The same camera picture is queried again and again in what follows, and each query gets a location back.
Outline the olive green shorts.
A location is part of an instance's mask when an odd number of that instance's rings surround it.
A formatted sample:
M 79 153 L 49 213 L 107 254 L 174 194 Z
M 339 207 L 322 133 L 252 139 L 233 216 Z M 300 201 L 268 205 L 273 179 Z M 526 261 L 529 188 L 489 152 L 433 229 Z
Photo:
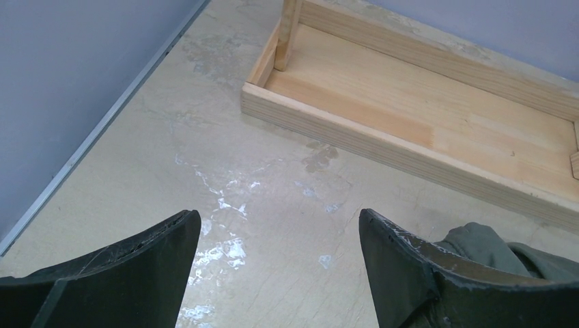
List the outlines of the olive green shorts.
M 577 282 L 578 263 L 504 241 L 490 226 L 470 222 L 453 228 L 437 246 L 499 271 L 553 282 Z

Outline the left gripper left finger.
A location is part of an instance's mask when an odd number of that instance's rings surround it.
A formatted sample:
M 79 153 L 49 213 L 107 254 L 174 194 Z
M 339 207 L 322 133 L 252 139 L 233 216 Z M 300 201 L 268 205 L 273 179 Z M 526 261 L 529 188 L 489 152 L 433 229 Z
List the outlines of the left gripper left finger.
M 2 327 L 174 327 L 201 234 L 183 210 L 25 277 L 1 278 Z

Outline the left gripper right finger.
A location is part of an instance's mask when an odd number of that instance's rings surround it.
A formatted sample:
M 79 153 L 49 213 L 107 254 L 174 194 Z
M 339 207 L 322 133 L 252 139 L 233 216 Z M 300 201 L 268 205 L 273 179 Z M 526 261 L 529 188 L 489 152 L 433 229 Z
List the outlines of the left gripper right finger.
M 402 229 L 372 209 L 359 217 L 381 327 L 577 327 L 578 281 L 485 266 Z

